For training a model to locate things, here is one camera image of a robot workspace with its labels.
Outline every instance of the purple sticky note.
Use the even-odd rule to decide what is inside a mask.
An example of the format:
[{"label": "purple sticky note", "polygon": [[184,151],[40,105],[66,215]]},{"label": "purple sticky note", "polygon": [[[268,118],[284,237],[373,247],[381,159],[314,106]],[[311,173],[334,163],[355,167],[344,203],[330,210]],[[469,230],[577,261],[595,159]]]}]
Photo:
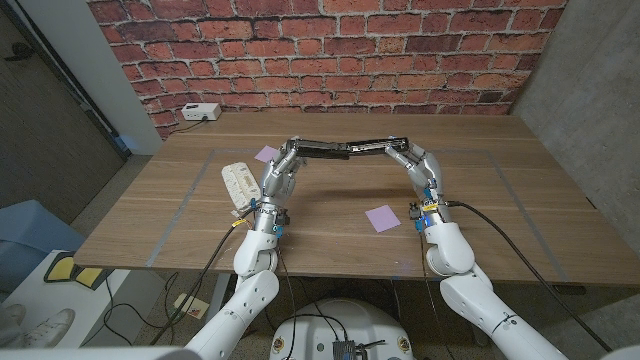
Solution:
[{"label": "purple sticky note", "polygon": [[366,211],[365,214],[367,214],[371,225],[373,225],[377,232],[383,232],[400,225],[400,220],[398,220],[398,217],[393,213],[389,205]]},{"label": "purple sticky note", "polygon": [[280,150],[274,149],[271,146],[265,146],[254,159],[262,162],[269,162],[278,154],[278,152],[280,152]]}]

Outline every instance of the wood tabletop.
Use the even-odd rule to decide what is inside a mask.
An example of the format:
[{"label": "wood tabletop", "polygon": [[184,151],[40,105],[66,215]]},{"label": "wood tabletop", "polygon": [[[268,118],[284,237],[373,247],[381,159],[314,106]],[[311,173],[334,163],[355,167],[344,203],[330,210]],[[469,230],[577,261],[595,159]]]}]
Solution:
[{"label": "wood tabletop", "polygon": [[[225,113],[172,135],[89,236],[76,262],[202,269],[234,221],[222,167],[245,162],[259,180],[264,163],[253,157],[295,135],[336,142],[406,136],[435,154],[445,198],[466,202],[498,223],[546,279],[640,285],[635,253],[513,116]],[[296,180],[286,205],[291,225],[280,239],[290,275],[422,278],[420,239],[408,219],[416,195],[393,160],[309,159]],[[402,224],[376,233],[365,211],[382,205]],[[535,281],[482,219],[462,208],[451,215],[492,280]],[[212,270],[233,271],[245,233],[242,227],[232,233]]]}]

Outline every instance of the yellow foam pad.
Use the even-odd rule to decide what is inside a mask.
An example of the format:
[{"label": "yellow foam pad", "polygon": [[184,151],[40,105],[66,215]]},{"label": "yellow foam pad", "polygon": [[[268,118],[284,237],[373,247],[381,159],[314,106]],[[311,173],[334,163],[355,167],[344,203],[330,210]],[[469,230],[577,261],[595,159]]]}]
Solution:
[{"label": "yellow foam pad", "polygon": [[100,275],[102,269],[97,268],[86,268],[78,274],[76,277],[76,281],[82,283],[88,287],[91,287],[96,278]]},{"label": "yellow foam pad", "polygon": [[73,258],[61,259],[53,266],[47,280],[68,280],[71,278],[71,270],[73,270]]}]

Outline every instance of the red brick wall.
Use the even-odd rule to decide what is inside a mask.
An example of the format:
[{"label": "red brick wall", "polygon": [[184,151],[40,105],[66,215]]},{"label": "red brick wall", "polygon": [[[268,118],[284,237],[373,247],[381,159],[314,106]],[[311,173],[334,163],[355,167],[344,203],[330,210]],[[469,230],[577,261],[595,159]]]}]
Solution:
[{"label": "red brick wall", "polygon": [[566,0],[90,1],[166,135],[225,111],[505,114]]}]

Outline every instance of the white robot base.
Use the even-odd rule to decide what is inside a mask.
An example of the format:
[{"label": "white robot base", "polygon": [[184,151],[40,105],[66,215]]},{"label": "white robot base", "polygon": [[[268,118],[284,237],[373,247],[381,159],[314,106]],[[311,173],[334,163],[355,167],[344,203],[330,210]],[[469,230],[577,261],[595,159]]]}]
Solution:
[{"label": "white robot base", "polygon": [[[413,352],[407,332],[402,326],[384,311],[363,301],[353,299],[327,299],[319,301],[318,307],[325,316],[330,316],[344,325],[348,340],[355,341],[355,346],[371,344],[384,340],[383,343],[366,349],[366,357],[370,360],[413,360]],[[332,319],[304,316],[319,315],[313,304],[309,304],[296,312],[296,337],[291,360],[333,360],[334,341],[336,335],[327,321],[331,323],[341,343],[345,333],[340,324]],[[293,319],[283,322],[276,330],[271,343],[270,360],[286,359],[291,350],[293,335]],[[340,359],[356,359],[340,356]]]}]

